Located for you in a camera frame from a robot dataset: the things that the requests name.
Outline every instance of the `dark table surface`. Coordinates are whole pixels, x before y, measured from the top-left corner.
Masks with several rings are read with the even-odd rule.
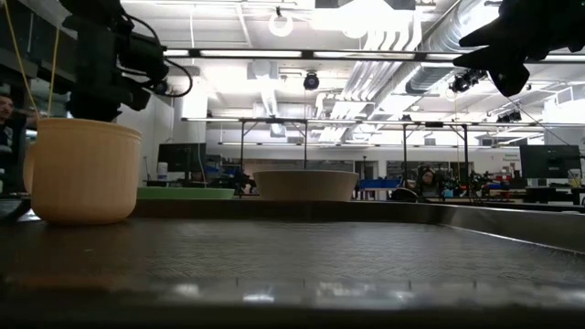
[[[134,218],[0,228],[4,275],[585,283],[585,257],[425,224]]]

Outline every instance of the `person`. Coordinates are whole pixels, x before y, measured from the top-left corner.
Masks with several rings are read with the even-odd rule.
[[[0,157],[6,158],[16,152],[15,133],[23,127],[37,125],[36,117],[28,117],[15,110],[10,95],[0,93]]]
[[[437,176],[430,168],[423,168],[420,171],[417,189],[420,196],[436,197],[440,195]]]
[[[0,156],[6,157],[13,152],[14,129],[9,125],[15,105],[10,96],[0,94]]]
[[[27,127],[36,125],[36,117],[16,110],[10,95],[0,93],[0,168],[4,169],[0,180],[5,193],[24,191],[19,174],[26,150],[23,135]]]

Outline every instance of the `green tray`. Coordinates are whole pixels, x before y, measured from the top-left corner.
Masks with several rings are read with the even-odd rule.
[[[182,188],[182,187],[139,187],[139,200],[230,200],[233,189],[226,188]]]

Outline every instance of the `computer monitor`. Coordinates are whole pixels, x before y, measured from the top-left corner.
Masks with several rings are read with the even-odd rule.
[[[168,163],[169,173],[201,171],[201,167],[205,167],[205,156],[204,143],[164,143],[158,146],[158,162]]]
[[[569,178],[570,170],[580,170],[577,145],[520,145],[524,178]]]

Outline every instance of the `tan pot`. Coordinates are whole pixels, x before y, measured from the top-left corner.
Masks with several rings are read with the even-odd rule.
[[[318,170],[254,173],[260,195],[279,201],[350,201],[358,175]]]
[[[33,211],[57,224],[107,224],[136,205],[142,135],[114,123],[78,119],[38,122],[25,159]]]

